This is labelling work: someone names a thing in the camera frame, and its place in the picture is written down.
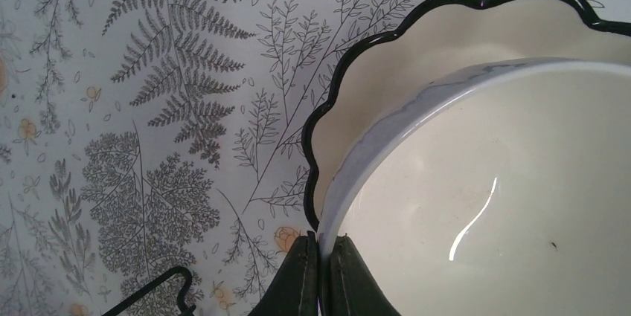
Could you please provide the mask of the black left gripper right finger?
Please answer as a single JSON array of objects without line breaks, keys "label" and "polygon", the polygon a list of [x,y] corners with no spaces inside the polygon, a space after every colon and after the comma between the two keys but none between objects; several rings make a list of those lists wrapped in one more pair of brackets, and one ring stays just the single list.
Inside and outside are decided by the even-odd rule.
[{"label": "black left gripper right finger", "polygon": [[349,236],[336,238],[329,264],[329,314],[388,316],[399,312],[373,278]]}]

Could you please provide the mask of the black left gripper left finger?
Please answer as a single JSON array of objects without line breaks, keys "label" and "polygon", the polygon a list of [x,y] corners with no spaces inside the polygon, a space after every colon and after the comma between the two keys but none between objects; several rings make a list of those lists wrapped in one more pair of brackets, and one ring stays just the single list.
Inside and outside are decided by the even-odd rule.
[{"label": "black left gripper left finger", "polygon": [[298,237],[250,316],[318,315],[318,244],[315,233]]}]

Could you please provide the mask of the white ribbed bowl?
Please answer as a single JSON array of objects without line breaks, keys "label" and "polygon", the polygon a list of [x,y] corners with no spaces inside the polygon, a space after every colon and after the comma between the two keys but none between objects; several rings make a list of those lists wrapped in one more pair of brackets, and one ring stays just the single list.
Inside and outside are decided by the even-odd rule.
[{"label": "white ribbed bowl", "polygon": [[350,148],[318,228],[398,315],[630,313],[630,67],[520,59],[430,82]]}]

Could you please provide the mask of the white scalloped bowl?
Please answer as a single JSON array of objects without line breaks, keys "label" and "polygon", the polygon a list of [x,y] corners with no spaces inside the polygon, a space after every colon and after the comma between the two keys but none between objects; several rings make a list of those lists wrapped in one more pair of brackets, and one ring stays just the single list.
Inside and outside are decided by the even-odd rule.
[{"label": "white scalloped bowl", "polygon": [[530,57],[630,62],[630,22],[599,17],[587,0],[425,0],[393,30],[351,45],[323,103],[307,118],[304,192],[312,228],[354,141],[425,83],[469,65]]}]

